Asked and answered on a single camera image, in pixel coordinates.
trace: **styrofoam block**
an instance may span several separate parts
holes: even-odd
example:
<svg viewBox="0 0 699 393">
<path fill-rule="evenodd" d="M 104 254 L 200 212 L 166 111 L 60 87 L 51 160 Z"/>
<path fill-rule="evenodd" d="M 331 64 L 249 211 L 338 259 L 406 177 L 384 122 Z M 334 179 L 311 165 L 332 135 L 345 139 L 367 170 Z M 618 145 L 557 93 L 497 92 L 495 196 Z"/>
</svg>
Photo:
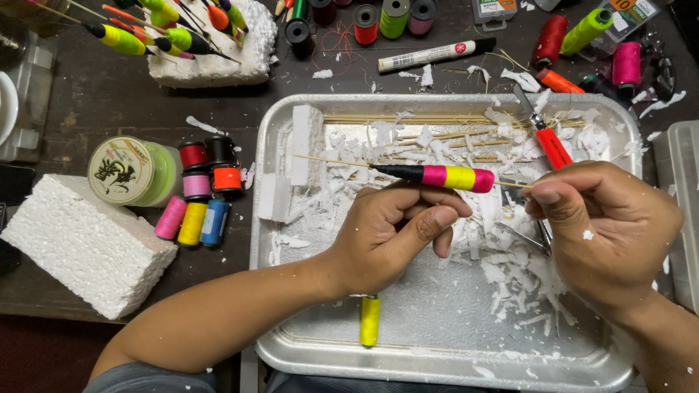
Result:
<svg viewBox="0 0 699 393">
<path fill-rule="evenodd" d="M 111 320 L 143 303 L 178 249 L 79 176 L 44 175 L 0 237 Z"/>
<path fill-rule="evenodd" d="M 291 205 L 291 179 L 276 173 L 262 173 L 258 178 L 260 202 L 257 215 L 263 220 L 286 222 Z"/>
<path fill-rule="evenodd" d="M 310 105 L 294 106 L 293 128 L 294 154 L 319 157 L 324 150 L 323 112 Z M 291 185 L 317 186 L 322 163 L 314 159 L 293 157 L 291 160 Z"/>
<path fill-rule="evenodd" d="M 173 0 L 165 1 L 196 28 L 192 19 L 187 17 L 187 14 L 176 6 Z M 213 28 L 203 2 L 187 2 L 189 9 L 206 22 L 206 26 L 202 26 L 201 23 L 199 25 L 211 34 L 211 39 L 222 49 L 222 52 L 243 64 L 217 55 L 195 55 L 195 60 L 180 59 L 168 56 L 152 46 L 149 48 L 155 54 L 175 63 L 149 56 L 150 76 L 160 85 L 184 88 L 256 85 L 265 82 L 269 78 L 270 55 L 274 52 L 277 25 L 269 10 L 255 0 L 231 0 L 231 3 L 243 14 L 245 23 L 250 29 L 250 32 L 245 35 L 243 49 L 240 49 L 226 34 Z M 155 30 L 150 28 L 147 30 L 153 37 L 159 36 Z"/>
</svg>

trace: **wooden table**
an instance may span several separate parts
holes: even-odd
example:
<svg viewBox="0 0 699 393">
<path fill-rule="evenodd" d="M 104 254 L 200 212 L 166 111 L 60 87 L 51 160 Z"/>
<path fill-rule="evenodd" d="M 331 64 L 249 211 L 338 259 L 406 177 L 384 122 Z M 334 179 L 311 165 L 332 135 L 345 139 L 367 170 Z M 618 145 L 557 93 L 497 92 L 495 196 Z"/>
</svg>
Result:
<svg viewBox="0 0 699 393">
<path fill-rule="evenodd" d="M 276 3 L 274 0 L 262 2 L 271 10 Z M 103 1 L 86 0 L 83 3 L 98 9 Z M 339 11 L 338 19 L 345 26 L 351 24 L 354 8 L 356 4 Z M 589 11 L 589 5 L 577 3 L 557 13 L 568 16 L 573 21 L 571 24 L 574 24 Z M 95 19 L 77 9 L 71 10 L 71 14 L 84 20 Z M 506 30 L 495 32 L 498 47 L 526 65 L 539 29 L 548 17 L 549 14 L 539 9 L 531 12 L 520 10 L 507 23 Z M 663 11 L 652 22 L 660 38 L 666 42 L 668 55 L 677 66 L 678 90 L 688 92 L 683 101 L 653 112 L 652 117 L 646 116 L 640 127 L 644 136 L 653 131 L 664 131 L 674 122 L 694 120 L 698 116 L 696 99 L 699 92 L 695 86 L 699 85 L 699 69 L 684 47 L 669 14 Z M 331 93 L 331 86 L 335 94 L 370 93 L 365 81 L 369 85 L 375 81 L 383 94 L 414 93 L 416 85 L 411 79 L 400 78 L 396 73 L 379 76 L 377 59 L 481 38 L 483 34 L 480 27 L 476 29 L 473 26 L 469 0 L 441 1 L 438 17 L 426 38 L 417 39 L 407 33 L 395 41 L 379 38 L 369 49 L 357 50 L 356 53 L 362 57 L 353 56 L 356 61 L 347 66 L 335 61 L 337 50 L 329 51 L 324 56 L 322 46 L 330 49 L 338 41 L 336 34 L 325 36 L 328 31 L 321 28 L 316 35 L 318 44 L 312 60 L 319 68 L 310 60 L 294 58 L 280 32 L 275 54 L 281 60 L 273 66 L 267 83 L 172 90 L 159 87 L 149 77 L 144 58 L 119 55 L 89 36 L 82 27 L 64 27 L 55 38 L 59 57 L 42 159 L 35 165 L 38 176 L 44 173 L 84 176 L 93 149 L 105 138 L 120 134 L 171 146 L 177 146 L 183 138 L 203 140 L 209 136 L 209 133 L 189 126 L 185 122 L 188 115 L 228 132 L 243 149 L 240 153 L 243 166 L 249 167 L 254 160 L 257 127 L 265 112 L 277 100 L 295 93 Z M 354 39 L 349 39 L 352 47 L 357 48 Z M 348 60 L 346 55 L 342 59 L 343 62 Z M 448 66 L 464 69 L 473 64 L 482 65 L 493 75 L 489 83 L 490 92 L 512 91 L 512 82 L 498 77 L 504 67 L 511 69 L 510 63 L 499 57 L 456 59 L 441 63 L 437 68 Z M 593 64 L 576 57 L 573 62 L 560 61 L 554 70 L 577 83 L 585 75 L 605 65 L 605 62 Z M 332 69 L 336 75 L 324 80 L 311 79 L 313 72 L 319 69 Z M 435 94 L 485 92 L 484 81 L 478 75 L 468 78 L 468 75 L 461 73 L 435 70 L 433 76 Z M 638 104 L 636 111 L 640 113 L 644 107 L 645 104 Z M 644 156 L 644 178 L 651 184 L 656 182 L 652 151 Z M 162 212 L 161 209 L 151 208 L 135 208 L 134 211 L 153 225 Z M 143 307 L 192 285 L 247 269 L 252 192 L 247 192 L 236 201 L 231 211 L 221 248 L 181 248 L 177 259 L 167 268 Z M 106 321 L 88 303 L 26 257 L 13 272 L 0 276 L 0 313 Z"/>
</svg>

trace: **aluminum tray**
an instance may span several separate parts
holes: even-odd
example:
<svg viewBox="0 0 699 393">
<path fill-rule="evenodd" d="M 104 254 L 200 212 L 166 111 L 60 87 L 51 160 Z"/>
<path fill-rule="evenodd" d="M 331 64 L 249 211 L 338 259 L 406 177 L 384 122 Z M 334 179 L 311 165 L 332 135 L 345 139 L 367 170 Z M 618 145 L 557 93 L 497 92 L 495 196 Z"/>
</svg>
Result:
<svg viewBox="0 0 699 393">
<path fill-rule="evenodd" d="M 290 146 L 281 137 L 280 129 L 288 127 L 295 105 L 307 103 L 324 114 L 379 115 L 412 109 L 416 115 L 480 115 L 494 99 L 502 103 L 496 110 L 525 117 L 512 94 L 287 97 L 270 108 L 260 125 L 258 173 L 280 173 L 288 168 Z M 640 140 L 632 117 L 600 95 L 553 94 L 544 113 L 590 108 L 600 113 L 595 123 L 604 127 L 610 137 L 610 147 L 603 155 L 606 159 L 620 155 L 629 141 Z M 622 131 L 617 131 L 619 124 L 624 125 Z M 641 176 L 639 152 L 622 156 L 615 163 Z M 255 207 L 259 198 L 260 189 L 256 187 Z M 275 226 L 254 213 L 251 269 L 270 266 L 268 256 L 273 249 L 271 236 Z M 327 231 L 304 235 L 313 240 L 312 245 L 284 250 L 282 263 L 319 252 L 333 241 L 333 235 Z M 513 323 L 523 320 L 521 315 L 510 313 L 501 323 L 489 315 L 494 288 L 486 283 L 478 264 L 470 267 L 451 263 L 445 270 L 437 270 L 435 265 L 433 252 L 424 251 L 398 283 L 382 292 L 379 345 L 370 350 L 358 342 L 360 302 L 356 298 L 344 300 L 339 307 L 323 305 L 302 311 L 260 338 L 255 349 L 276 369 L 319 376 L 562 393 L 618 392 L 633 379 L 630 357 L 614 344 L 611 329 L 573 295 L 562 296 L 561 301 L 578 317 L 579 324 L 571 327 L 561 322 L 558 334 L 554 328 L 546 337 L 540 325 L 536 332 L 516 330 Z M 454 280 L 461 284 L 453 285 Z M 543 303 L 541 309 L 551 312 Z M 485 378 L 474 365 L 493 371 L 495 378 Z"/>
</svg>

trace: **hand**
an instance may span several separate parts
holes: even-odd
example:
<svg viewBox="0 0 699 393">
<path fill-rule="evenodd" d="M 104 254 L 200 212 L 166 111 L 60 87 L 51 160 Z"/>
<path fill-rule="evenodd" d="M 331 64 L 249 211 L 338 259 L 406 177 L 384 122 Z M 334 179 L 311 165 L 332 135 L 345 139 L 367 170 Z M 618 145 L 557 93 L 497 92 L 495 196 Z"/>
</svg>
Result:
<svg viewBox="0 0 699 393">
<path fill-rule="evenodd" d="M 533 185 L 526 211 L 549 220 L 568 287 L 612 320 L 642 305 L 684 222 L 675 200 L 608 162 L 569 164 Z"/>
<path fill-rule="evenodd" d="M 437 256 L 449 256 L 452 224 L 471 209 L 447 188 L 400 180 L 383 190 L 357 192 L 335 243 L 320 255 L 323 281 L 334 297 L 376 294 L 401 276 L 431 241 Z"/>
</svg>

